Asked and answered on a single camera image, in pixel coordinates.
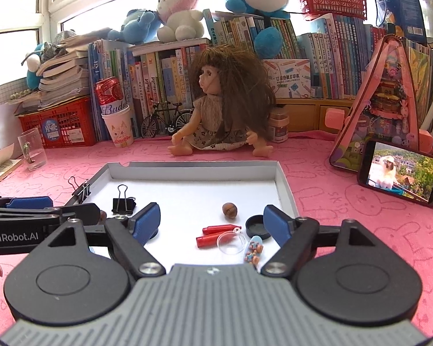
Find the white paper cup with cat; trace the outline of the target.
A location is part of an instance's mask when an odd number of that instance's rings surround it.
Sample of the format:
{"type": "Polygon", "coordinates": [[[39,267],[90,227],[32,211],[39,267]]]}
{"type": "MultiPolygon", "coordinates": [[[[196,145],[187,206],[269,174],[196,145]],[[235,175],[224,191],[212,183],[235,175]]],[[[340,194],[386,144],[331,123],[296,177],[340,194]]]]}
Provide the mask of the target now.
{"type": "Polygon", "coordinates": [[[130,107],[102,116],[114,145],[125,148],[134,143],[130,107]]]}

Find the red plastic tube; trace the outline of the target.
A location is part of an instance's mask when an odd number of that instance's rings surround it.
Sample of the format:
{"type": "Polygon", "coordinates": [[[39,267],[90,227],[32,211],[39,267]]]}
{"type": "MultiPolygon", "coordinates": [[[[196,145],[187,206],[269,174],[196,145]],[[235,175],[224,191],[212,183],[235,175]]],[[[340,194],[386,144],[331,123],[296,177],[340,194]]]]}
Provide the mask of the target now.
{"type": "Polygon", "coordinates": [[[227,231],[234,231],[237,228],[240,228],[240,226],[234,224],[213,225],[204,227],[201,232],[203,235],[222,234],[227,231]]]}
{"type": "Polygon", "coordinates": [[[210,248],[216,246],[218,238],[222,233],[218,234],[207,234],[196,238],[196,243],[198,248],[210,248]]]}

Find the stack of books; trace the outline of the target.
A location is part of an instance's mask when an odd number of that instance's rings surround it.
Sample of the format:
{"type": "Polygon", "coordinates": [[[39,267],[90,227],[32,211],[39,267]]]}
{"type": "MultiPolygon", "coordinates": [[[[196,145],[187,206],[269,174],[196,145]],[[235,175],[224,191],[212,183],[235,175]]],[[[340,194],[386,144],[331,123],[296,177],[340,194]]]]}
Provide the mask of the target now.
{"type": "Polygon", "coordinates": [[[11,96],[18,104],[16,115],[36,112],[67,99],[87,95],[88,45],[108,36],[109,29],[76,34],[73,30],[58,33],[49,42],[56,47],[55,56],[40,66],[36,75],[40,84],[34,91],[28,89],[11,96]]]}

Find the black binder clip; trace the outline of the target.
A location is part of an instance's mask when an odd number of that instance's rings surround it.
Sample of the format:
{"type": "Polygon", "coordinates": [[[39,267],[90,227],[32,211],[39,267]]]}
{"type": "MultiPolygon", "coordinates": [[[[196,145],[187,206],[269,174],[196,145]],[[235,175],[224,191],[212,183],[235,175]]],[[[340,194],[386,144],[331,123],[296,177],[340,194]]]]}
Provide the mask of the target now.
{"type": "Polygon", "coordinates": [[[88,180],[85,180],[81,184],[78,184],[76,178],[71,176],[68,179],[68,184],[72,186],[73,192],[71,198],[68,200],[66,205],[80,205],[84,203],[84,201],[90,195],[90,183],[88,180]]]}
{"type": "Polygon", "coordinates": [[[118,196],[112,200],[112,213],[114,215],[132,215],[136,208],[136,198],[127,197],[128,186],[120,184],[118,187],[118,196]]]}

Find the brown-haired doll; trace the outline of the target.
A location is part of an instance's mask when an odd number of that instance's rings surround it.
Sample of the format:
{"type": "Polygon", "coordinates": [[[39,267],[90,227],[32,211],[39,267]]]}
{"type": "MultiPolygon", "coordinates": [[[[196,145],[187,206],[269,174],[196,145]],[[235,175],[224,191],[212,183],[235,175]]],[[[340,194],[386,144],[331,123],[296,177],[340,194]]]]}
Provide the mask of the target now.
{"type": "Polygon", "coordinates": [[[254,52],[217,45],[199,52],[190,81],[196,99],[190,120],[172,136],[169,152],[230,151],[246,144],[256,157],[269,156],[269,117],[275,106],[264,63],[254,52]]]}

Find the red plastic crate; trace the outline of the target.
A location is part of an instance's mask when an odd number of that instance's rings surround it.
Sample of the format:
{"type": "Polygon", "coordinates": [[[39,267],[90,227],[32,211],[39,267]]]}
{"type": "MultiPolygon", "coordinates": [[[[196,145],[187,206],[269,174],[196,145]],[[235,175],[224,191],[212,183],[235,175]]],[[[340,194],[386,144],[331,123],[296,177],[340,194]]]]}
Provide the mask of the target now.
{"type": "Polygon", "coordinates": [[[46,149],[92,146],[97,142],[89,96],[18,118],[22,130],[38,128],[46,149]]]}

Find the clear plastic dome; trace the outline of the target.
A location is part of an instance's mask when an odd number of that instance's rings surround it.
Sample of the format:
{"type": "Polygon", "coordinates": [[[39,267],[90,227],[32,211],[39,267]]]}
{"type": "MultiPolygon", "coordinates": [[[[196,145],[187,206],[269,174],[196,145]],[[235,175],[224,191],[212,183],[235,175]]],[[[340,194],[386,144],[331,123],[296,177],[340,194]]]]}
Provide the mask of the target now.
{"type": "Polygon", "coordinates": [[[247,243],[245,235],[239,227],[223,232],[216,241],[217,247],[225,255],[238,255],[245,250],[247,243]]]}

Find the brown walnut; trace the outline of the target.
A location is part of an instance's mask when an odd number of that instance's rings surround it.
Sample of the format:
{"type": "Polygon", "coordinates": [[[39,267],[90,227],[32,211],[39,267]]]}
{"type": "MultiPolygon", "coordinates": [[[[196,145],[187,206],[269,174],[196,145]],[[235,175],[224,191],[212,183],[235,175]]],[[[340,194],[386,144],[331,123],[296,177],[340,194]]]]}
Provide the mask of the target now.
{"type": "Polygon", "coordinates": [[[237,206],[232,202],[227,202],[222,206],[223,215],[228,219],[235,219],[238,214],[237,206]]]}

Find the blue cardboard box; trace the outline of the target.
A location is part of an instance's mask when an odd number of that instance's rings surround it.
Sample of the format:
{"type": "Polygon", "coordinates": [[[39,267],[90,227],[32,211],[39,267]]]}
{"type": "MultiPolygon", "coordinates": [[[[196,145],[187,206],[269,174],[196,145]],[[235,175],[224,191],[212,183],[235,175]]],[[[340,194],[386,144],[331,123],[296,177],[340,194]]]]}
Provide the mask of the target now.
{"type": "Polygon", "coordinates": [[[419,0],[375,0],[376,26],[393,25],[396,35],[427,45],[419,0]]]}

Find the small black cap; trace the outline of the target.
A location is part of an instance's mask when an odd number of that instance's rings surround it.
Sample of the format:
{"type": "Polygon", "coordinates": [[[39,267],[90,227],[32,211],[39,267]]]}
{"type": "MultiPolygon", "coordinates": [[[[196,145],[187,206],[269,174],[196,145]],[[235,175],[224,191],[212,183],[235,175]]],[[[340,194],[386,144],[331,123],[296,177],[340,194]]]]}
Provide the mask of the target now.
{"type": "Polygon", "coordinates": [[[245,222],[245,232],[249,238],[254,236],[258,236],[262,240],[270,238],[270,234],[264,227],[264,217],[262,215],[249,217],[245,222]]]}

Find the pink bunny tablecloth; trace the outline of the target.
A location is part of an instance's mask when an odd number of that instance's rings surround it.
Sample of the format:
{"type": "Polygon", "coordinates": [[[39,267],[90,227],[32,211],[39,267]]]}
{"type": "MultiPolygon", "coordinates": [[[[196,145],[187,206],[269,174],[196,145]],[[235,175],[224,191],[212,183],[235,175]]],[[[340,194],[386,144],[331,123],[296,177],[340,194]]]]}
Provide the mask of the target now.
{"type": "MultiPolygon", "coordinates": [[[[68,179],[77,182],[93,176],[105,163],[172,161],[167,140],[137,140],[117,149],[110,142],[91,147],[47,151],[48,163],[30,172],[19,167],[0,182],[1,196],[50,196],[66,203],[72,193],[68,179]]],[[[325,224],[354,218],[373,231],[422,278],[423,292],[414,324],[433,335],[433,208],[378,193],[359,186],[353,173],[329,165],[332,141],[326,133],[290,138],[276,146],[272,160],[284,170],[300,214],[325,224]]]]}

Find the black binder clip on tray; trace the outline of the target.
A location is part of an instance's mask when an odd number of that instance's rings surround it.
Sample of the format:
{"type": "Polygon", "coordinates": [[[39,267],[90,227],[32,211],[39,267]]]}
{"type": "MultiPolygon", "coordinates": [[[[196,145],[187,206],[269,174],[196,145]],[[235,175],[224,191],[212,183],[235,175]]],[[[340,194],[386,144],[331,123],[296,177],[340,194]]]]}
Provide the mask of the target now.
{"type": "Polygon", "coordinates": [[[76,178],[71,176],[68,179],[68,184],[72,186],[73,192],[71,198],[68,200],[66,205],[80,205],[84,203],[84,201],[90,195],[90,183],[88,180],[85,180],[81,184],[78,184],[76,178]]]}

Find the black smartphone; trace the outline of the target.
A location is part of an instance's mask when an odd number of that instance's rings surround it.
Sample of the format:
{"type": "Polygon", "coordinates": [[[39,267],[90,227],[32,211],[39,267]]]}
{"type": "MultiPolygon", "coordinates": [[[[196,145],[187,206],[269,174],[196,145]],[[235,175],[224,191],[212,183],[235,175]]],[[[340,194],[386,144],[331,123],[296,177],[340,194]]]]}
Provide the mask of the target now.
{"type": "Polygon", "coordinates": [[[377,192],[433,207],[433,155],[371,139],[365,144],[357,182],[377,192]]]}

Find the small brown jar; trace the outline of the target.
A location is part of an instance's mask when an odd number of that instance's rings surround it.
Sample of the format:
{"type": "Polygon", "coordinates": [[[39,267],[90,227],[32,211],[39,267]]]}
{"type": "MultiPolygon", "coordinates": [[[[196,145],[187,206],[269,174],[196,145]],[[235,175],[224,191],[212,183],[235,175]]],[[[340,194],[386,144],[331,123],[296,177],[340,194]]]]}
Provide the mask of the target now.
{"type": "Polygon", "coordinates": [[[289,115],[283,108],[273,108],[268,122],[270,141],[282,143],[289,138],[289,115]]]}

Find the miniature black bicycle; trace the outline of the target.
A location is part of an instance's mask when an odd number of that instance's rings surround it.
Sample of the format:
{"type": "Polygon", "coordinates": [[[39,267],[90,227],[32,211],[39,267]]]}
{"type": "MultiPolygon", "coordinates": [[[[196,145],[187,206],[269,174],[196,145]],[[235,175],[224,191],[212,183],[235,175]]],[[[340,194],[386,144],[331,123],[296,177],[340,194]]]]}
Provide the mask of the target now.
{"type": "Polygon", "coordinates": [[[141,123],[142,138],[154,138],[165,133],[173,135],[189,122],[193,111],[192,108],[183,108],[181,102],[154,104],[152,114],[141,123]]]}

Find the shallow white cardboard tray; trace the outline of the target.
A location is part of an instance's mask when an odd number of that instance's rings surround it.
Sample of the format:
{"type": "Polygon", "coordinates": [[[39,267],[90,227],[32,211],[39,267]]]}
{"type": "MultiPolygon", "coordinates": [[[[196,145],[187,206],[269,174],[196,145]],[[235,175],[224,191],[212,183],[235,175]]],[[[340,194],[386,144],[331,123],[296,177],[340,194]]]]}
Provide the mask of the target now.
{"type": "Polygon", "coordinates": [[[119,163],[104,165],[90,181],[86,199],[107,215],[120,184],[126,196],[136,198],[141,210],[156,202],[161,211],[158,234],[145,248],[167,270],[175,264],[234,265],[243,262],[244,251],[225,255],[217,246],[198,248],[196,238],[204,227],[223,225],[223,204],[234,203],[234,224],[245,229],[246,220],[274,205],[287,215],[299,215],[292,191],[275,161],[119,163]]]}

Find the white pink plush rabbit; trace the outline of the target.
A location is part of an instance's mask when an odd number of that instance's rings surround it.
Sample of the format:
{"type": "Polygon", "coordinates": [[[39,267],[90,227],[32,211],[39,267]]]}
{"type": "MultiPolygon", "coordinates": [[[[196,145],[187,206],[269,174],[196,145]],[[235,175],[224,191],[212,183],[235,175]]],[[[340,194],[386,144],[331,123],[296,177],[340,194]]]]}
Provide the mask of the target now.
{"type": "Polygon", "coordinates": [[[158,0],[157,12],[162,26],[157,38],[163,43],[201,38],[203,13],[195,7],[199,0],[158,0]]]}

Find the pink triangular toy box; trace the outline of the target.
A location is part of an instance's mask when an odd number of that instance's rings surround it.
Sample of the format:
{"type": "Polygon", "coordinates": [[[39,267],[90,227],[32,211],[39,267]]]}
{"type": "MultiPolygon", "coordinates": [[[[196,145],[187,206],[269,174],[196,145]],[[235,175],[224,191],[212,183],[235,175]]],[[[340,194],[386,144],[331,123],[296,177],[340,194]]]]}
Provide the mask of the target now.
{"type": "Polygon", "coordinates": [[[419,127],[411,69],[402,39],[380,39],[349,112],[329,108],[324,124],[339,131],[329,157],[332,166],[359,171],[365,144],[375,138],[430,153],[433,137],[419,127]]]}

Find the blue plush toy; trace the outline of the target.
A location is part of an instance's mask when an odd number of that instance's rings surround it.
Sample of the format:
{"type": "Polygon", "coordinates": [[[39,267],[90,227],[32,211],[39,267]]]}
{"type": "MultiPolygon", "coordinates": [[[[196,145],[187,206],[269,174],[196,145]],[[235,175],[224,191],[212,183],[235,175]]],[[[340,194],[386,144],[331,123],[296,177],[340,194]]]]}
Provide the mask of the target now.
{"type": "Polygon", "coordinates": [[[130,45],[141,45],[152,41],[160,28],[158,13],[152,10],[131,10],[120,31],[110,30],[108,39],[126,42],[130,45]]]}

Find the red beer can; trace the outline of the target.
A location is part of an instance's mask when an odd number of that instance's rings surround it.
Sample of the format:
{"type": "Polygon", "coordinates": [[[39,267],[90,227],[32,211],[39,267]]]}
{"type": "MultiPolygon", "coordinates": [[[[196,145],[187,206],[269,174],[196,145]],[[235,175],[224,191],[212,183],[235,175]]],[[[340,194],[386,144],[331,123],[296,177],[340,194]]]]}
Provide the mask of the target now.
{"type": "Polygon", "coordinates": [[[126,107],[126,100],[117,77],[99,80],[95,85],[95,94],[102,115],[111,115],[120,112],[126,107]]]}

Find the blue penguin plush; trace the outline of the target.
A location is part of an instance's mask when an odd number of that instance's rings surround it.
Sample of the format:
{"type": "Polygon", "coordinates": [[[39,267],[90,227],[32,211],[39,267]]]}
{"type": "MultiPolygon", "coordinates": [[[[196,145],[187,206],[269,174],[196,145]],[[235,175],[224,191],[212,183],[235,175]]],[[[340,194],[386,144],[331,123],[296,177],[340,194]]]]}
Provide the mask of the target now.
{"type": "Polygon", "coordinates": [[[48,60],[55,56],[56,47],[52,43],[44,42],[36,46],[36,48],[27,54],[21,65],[24,63],[27,66],[26,83],[29,90],[34,91],[40,84],[40,77],[36,72],[48,60]]]}

